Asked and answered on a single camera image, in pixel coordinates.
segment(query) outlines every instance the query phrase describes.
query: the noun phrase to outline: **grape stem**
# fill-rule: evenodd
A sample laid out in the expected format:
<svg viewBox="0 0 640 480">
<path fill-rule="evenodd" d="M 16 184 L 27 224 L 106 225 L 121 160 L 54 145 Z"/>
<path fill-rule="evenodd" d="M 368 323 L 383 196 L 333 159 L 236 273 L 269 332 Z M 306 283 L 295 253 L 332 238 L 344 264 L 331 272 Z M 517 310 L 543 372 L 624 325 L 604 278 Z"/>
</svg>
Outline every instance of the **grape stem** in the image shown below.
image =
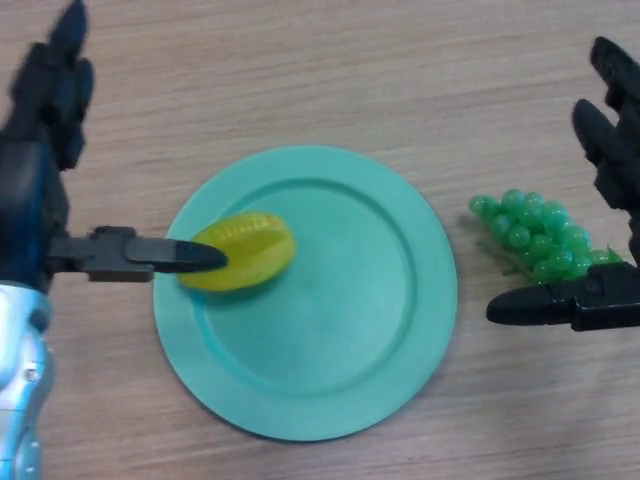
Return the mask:
<svg viewBox="0 0 640 480">
<path fill-rule="evenodd" d="M 535 279 L 533 278 L 533 274 L 529 272 L 529 270 L 527 270 L 526 267 L 520 264 L 520 262 L 514 259 L 513 256 L 511 256 L 509 253 L 499 252 L 496 249 L 489 246 L 486 242 L 483 242 L 481 240 L 477 242 L 477 245 L 478 247 L 480 247 L 481 250 L 483 250 L 485 253 L 489 254 L 496 260 L 502 260 L 503 262 L 509 264 L 510 268 L 502 272 L 503 276 L 508 277 L 509 275 L 513 275 L 514 273 L 520 273 L 521 275 L 524 275 L 524 277 L 531 284 L 535 284 Z"/>
</svg>

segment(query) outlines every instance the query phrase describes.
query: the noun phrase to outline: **table surface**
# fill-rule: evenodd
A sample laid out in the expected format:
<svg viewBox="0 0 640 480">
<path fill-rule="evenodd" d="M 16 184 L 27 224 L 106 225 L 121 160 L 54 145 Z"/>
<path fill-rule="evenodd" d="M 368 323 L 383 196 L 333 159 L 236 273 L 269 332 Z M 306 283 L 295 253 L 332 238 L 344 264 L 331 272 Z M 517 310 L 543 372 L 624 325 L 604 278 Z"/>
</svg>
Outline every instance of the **table surface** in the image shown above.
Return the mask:
<svg viewBox="0 0 640 480">
<path fill-rule="evenodd" d="M 0 2 L 0 84 L 62 0 Z M 640 330 L 489 324 L 514 285 L 475 245 L 475 193 L 538 190 L 595 243 L 626 252 L 626 216 L 591 186 L 570 112 L 605 89 L 596 35 L 640 57 L 637 0 L 93 0 L 97 90 L 71 229 L 163 235 L 189 195 L 285 144 L 360 151 L 442 218 L 460 276 L 436 377 L 353 437 L 256 439 L 201 408 L 156 336 L 150 285 L 60 277 L 48 334 L 58 379 L 40 423 L 46 479 L 591 479 L 640 475 Z M 2 98 L 2 110 L 9 107 Z"/>
</svg>

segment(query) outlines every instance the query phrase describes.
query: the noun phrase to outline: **yellow fruit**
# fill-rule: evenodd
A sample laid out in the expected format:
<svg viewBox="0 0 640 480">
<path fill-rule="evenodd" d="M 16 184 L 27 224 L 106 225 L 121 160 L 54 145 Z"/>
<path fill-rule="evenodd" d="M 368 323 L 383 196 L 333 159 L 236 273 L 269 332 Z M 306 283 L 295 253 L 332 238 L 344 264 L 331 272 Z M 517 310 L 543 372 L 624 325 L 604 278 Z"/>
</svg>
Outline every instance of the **yellow fruit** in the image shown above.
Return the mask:
<svg viewBox="0 0 640 480">
<path fill-rule="evenodd" d="M 190 288 L 226 292 L 266 282 L 293 260 L 295 241 L 285 222 L 268 213 L 241 213 L 224 218 L 192 239 L 222 250 L 226 267 L 201 273 L 180 274 Z"/>
</svg>

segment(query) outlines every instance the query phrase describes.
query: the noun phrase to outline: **screw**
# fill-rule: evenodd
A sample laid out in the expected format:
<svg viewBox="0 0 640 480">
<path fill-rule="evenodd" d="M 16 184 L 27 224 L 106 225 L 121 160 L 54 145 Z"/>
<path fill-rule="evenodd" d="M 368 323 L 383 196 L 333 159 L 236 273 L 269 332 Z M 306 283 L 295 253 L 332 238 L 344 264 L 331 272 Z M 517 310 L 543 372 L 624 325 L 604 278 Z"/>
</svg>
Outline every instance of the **screw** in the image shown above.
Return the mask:
<svg viewBox="0 0 640 480">
<path fill-rule="evenodd" d="M 24 378 L 27 382 L 35 382 L 38 378 L 38 372 L 34 368 L 27 368 L 24 371 Z"/>
<path fill-rule="evenodd" d="M 599 290 L 598 284 L 596 282 L 587 282 L 587 284 L 585 285 L 585 289 L 589 293 L 595 293 Z"/>
</svg>

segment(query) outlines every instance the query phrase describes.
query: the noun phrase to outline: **grape bunch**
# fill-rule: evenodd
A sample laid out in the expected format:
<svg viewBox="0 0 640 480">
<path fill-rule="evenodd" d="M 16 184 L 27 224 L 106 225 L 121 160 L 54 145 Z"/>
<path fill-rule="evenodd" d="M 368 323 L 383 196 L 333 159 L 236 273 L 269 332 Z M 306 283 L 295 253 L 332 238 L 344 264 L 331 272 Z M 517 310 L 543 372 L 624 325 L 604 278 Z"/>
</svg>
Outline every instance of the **grape bunch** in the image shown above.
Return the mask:
<svg viewBox="0 0 640 480">
<path fill-rule="evenodd" d="M 613 250 L 593 250 L 591 235 L 576 225 L 567 209 L 536 192 L 511 189 L 499 201 L 478 195 L 469 209 L 495 241 L 519 259 L 536 283 L 570 280 L 587 274 L 591 265 L 622 261 Z"/>
</svg>

